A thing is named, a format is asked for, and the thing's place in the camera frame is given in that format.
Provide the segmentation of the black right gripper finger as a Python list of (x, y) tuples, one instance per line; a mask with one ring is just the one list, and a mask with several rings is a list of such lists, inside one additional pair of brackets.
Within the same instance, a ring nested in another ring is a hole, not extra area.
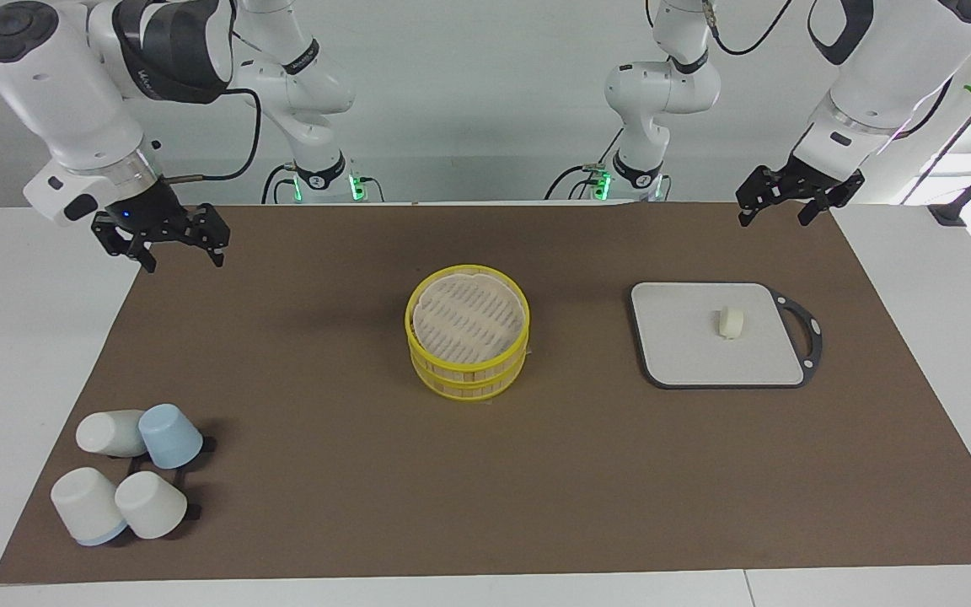
[(146, 273), (154, 273), (157, 269), (157, 261), (147, 249), (145, 239), (142, 237), (125, 239), (111, 215), (95, 215), (91, 231), (109, 256), (125, 256), (138, 262)]
[(204, 250), (214, 266), (223, 266), (230, 237), (230, 227), (212, 204), (189, 211), (189, 243)]

